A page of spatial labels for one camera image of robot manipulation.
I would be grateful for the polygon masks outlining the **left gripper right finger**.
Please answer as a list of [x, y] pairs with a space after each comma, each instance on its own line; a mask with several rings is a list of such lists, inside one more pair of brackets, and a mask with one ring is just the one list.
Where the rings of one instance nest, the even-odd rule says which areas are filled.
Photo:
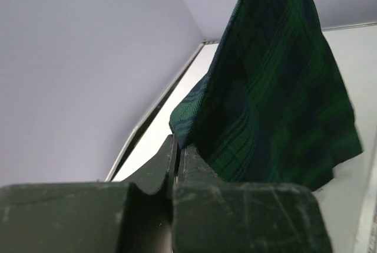
[[174, 252], [332, 252], [317, 199], [290, 183], [226, 183], [193, 146], [176, 159]]

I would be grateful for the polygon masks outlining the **green plaid pleated skirt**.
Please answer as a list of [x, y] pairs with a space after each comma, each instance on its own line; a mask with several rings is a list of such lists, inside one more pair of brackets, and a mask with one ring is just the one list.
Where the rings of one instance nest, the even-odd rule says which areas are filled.
[[314, 191], [362, 153], [313, 0], [238, 0], [208, 72], [169, 125], [227, 182]]

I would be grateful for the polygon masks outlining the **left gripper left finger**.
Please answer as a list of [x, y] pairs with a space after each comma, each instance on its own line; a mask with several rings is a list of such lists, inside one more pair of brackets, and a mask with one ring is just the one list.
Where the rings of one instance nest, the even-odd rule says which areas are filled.
[[173, 136], [121, 182], [1, 188], [2, 252], [171, 252]]

